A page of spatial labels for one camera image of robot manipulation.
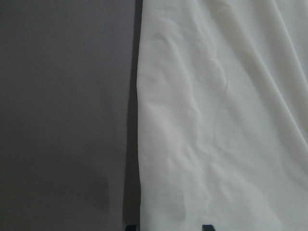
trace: gray surface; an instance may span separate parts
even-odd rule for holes
[[[0,1],[0,230],[138,222],[140,15],[133,0]]]

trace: white cloth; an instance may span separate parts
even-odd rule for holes
[[[308,231],[308,1],[143,0],[141,231]]]

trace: wrinkled fabric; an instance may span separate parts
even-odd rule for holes
[[[308,2],[143,0],[141,231],[308,230]]]

